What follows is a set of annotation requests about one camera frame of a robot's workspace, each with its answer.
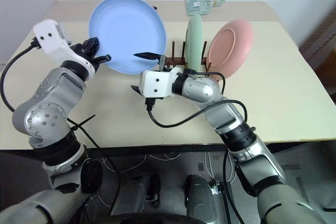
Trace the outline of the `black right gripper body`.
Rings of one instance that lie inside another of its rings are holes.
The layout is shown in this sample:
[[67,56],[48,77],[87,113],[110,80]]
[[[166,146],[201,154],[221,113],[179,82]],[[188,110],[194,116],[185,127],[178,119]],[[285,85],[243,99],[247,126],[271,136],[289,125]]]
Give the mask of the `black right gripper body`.
[[158,63],[159,68],[157,71],[159,72],[170,72],[171,71],[171,69],[166,66],[166,56],[165,55],[157,56],[157,60],[159,61]]

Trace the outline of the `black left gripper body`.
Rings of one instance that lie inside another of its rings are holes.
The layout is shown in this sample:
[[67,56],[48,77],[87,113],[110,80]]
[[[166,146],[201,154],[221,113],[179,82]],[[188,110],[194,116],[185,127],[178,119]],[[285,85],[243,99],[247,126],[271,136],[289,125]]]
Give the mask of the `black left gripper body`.
[[99,40],[97,37],[89,38],[81,44],[70,46],[72,51],[90,63],[94,62],[94,58],[99,50]]

